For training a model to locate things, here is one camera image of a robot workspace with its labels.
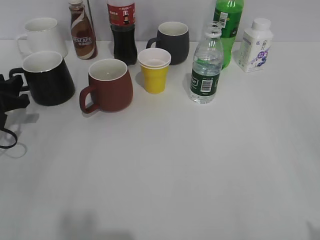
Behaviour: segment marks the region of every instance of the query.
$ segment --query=green liquid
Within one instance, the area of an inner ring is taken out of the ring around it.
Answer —
[[[216,3],[215,8],[223,13],[228,14],[228,18],[232,17],[233,15],[235,16],[241,16],[241,13],[244,9],[244,1],[243,0],[218,0]],[[224,60],[223,60],[223,65],[222,68],[226,68],[230,61],[231,61],[231,51],[232,47],[234,45],[234,42],[236,40],[236,36],[234,37],[221,37],[221,42],[223,45],[223,54],[224,54]]]

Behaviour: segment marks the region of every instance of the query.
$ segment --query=stacked paper cup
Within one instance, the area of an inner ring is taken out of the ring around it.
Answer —
[[[171,55],[161,48],[147,48],[138,55],[144,75],[144,88],[148,93],[159,94],[166,88]]]

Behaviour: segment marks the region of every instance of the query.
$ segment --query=nescafe bottle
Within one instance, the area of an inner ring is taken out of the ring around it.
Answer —
[[[69,0],[71,35],[78,58],[93,59],[98,55],[96,36],[82,0]]]
[[[135,2],[108,0],[107,7],[114,39],[114,58],[127,65],[135,65],[137,62]]]

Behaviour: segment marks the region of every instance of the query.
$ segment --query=red bottle label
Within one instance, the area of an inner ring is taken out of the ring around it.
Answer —
[[[136,22],[135,4],[112,6],[108,4],[110,23],[116,26],[130,26]]]

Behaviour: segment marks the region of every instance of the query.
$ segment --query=brown mug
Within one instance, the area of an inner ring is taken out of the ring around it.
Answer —
[[[127,65],[117,59],[104,59],[89,68],[89,86],[80,93],[79,102],[82,112],[90,114],[100,109],[118,112],[130,105],[133,86]],[[93,104],[86,107],[86,97],[91,94]]]

